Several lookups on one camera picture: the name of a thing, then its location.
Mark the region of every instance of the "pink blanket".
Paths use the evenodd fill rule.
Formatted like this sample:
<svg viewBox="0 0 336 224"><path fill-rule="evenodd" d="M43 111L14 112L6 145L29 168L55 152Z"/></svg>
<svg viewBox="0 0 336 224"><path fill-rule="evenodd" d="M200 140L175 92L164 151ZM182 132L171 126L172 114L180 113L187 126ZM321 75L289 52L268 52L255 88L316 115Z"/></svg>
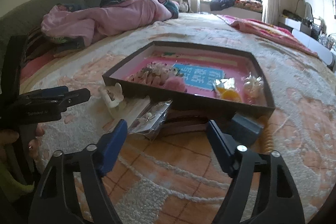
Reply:
<svg viewBox="0 0 336 224"><path fill-rule="evenodd" d="M224 20L228 25L234 27L241 32L252 33L257 36L269 39L280 45L294 48L301 52L317 57L315 52L312 52L305 45L300 43L288 30L266 24L254 19L242 19L228 15L217 15Z"/></svg>
<svg viewBox="0 0 336 224"><path fill-rule="evenodd" d="M87 47L105 36L171 17L172 13L157 0L128 0L122 3L122 7L89 8L75 12L65 11L62 5L56 5L43 17L41 30L49 37L83 37Z"/></svg>

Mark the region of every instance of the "pink pom-pom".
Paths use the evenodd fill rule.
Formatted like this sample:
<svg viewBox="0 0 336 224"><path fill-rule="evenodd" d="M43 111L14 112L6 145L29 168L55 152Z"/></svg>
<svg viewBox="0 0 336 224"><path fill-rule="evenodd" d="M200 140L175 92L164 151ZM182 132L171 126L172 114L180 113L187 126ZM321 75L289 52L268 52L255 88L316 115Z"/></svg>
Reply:
<svg viewBox="0 0 336 224"><path fill-rule="evenodd" d="M163 85L163 88L179 92L186 92L187 90L184 79L178 76L169 77Z"/></svg>

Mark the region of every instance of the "screw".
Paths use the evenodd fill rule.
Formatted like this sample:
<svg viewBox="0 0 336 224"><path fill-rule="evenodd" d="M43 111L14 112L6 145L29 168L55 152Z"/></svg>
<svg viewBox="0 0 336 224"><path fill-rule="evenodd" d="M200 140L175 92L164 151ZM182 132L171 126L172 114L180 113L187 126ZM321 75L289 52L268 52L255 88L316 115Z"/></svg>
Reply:
<svg viewBox="0 0 336 224"><path fill-rule="evenodd" d="M63 152L61 151L61 150L56 150L54 153L53 153L53 156L54 157L59 157L59 156L61 156L63 154Z"/></svg>
<svg viewBox="0 0 336 224"><path fill-rule="evenodd" d="M271 154L272 154L273 157L276 157L276 158L280 157L280 153L278 151L276 151L276 150L272 151Z"/></svg>
<svg viewBox="0 0 336 224"><path fill-rule="evenodd" d="M237 146L237 149L240 151L240 152L245 152L247 151L247 147L245 145L238 145Z"/></svg>
<svg viewBox="0 0 336 224"><path fill-rule="evenodd" d="M90 144L86 148L87 151L94 151L96 149L97 149L97 146L95 144Z"/></svg>

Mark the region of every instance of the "cable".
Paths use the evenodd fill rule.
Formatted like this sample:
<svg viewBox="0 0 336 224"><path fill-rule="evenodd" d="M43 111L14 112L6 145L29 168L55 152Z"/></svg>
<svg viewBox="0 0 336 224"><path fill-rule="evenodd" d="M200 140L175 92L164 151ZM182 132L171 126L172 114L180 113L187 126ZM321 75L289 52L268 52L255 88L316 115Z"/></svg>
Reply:
<svg viewBox="0 0 336 224"><path fill-rule="evenodd" d="M298 4L299 4L299 1L300 1L300 0L298 0L297 3L296 3L296 9L295 9L295 12L294 12L295 14L296 14L296 11L297 11L297 6L298 6Z"/></svg>

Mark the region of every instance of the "box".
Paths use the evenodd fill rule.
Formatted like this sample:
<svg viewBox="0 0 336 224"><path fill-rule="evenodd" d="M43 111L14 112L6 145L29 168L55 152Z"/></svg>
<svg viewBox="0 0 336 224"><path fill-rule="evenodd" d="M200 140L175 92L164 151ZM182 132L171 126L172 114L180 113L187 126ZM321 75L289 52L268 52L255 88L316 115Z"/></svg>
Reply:
<svg viewBox="0 0 336 224"><path fill-rule="evenodd" d="M207 64L217 69L222 68L226 73L225 78L235 75L239 81L239 77L252 72L254 76L261 76L264 80L263 95L251 105L214 98L212 95L214 92L205 89L199 89L196 93L197 88L190 87L188 93L182 93L125 80L127 76L155 58L160 62L162 59L167 60L167 63L175 59L174 62L187 59L197 66ZM173 100L171 107L175 110L203 110L209 111L208 113L220 113L223 118L232 118L236 112L255 118L263 115L269 118L275 109L271 90L256 58L250 52L231 48L186 42L154 41L120 61L103 75L103 79L107 86L120 83L126 97L149 95L155 101Z"/></svg>

